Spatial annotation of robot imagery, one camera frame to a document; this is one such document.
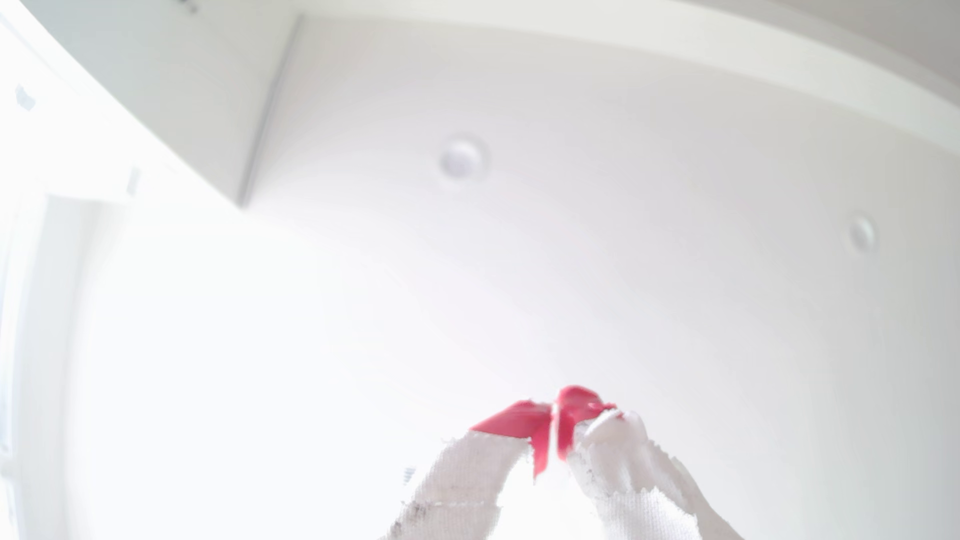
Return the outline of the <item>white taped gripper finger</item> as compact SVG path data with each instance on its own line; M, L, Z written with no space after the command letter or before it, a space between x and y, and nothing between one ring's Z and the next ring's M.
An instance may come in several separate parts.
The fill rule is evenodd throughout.
M511 473L546 471L553 405L523 399L449 441L413 486L383 539L488 539Z
M606 539L741 539L638 413L570 385L555 400L558 458L592 503Z

